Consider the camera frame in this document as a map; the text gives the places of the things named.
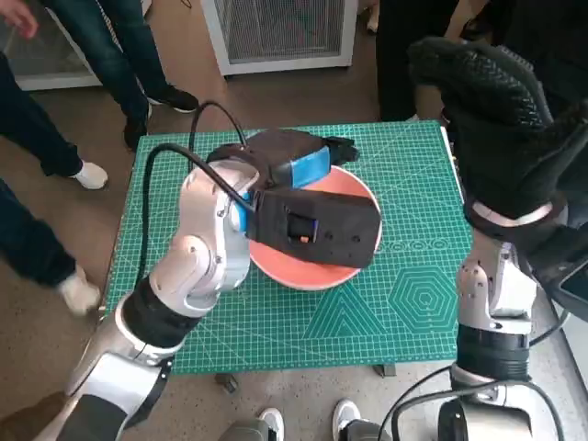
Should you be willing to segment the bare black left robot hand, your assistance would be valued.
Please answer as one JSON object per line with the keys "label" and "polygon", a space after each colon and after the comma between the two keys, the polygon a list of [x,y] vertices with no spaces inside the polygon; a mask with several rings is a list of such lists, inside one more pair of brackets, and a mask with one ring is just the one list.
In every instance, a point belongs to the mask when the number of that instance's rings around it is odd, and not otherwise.
{"label": "bare black left robot hand", "polygon": [[301,130],[264,130],[247,140],[247,152],[261,161],[262,187],[302,188],[330,174],[333,165],[355,162],[355,141]]}

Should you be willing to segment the person's hand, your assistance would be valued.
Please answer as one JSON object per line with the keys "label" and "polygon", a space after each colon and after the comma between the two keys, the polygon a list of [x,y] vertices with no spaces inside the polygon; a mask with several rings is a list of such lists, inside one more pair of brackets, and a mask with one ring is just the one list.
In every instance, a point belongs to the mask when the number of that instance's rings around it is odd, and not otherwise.
{"label": "person's hand", "polygon": [[30,40],[36,35],[38,21],[24,1],[1,0],[0,11],[6,22],[15,27],[22,37]]}

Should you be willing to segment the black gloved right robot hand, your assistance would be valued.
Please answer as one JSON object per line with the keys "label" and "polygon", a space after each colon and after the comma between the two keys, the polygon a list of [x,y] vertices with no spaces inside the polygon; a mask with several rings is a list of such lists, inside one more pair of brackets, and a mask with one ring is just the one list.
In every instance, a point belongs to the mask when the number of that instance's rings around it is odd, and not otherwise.
{"label": "black gloved right robot hand", "polygon": [[408,57],[413,79],[441,93],[467,196],[511,220],[547,205],[586,147],[586,100],[553,117],[530,64],[487,43],[428,37]]}

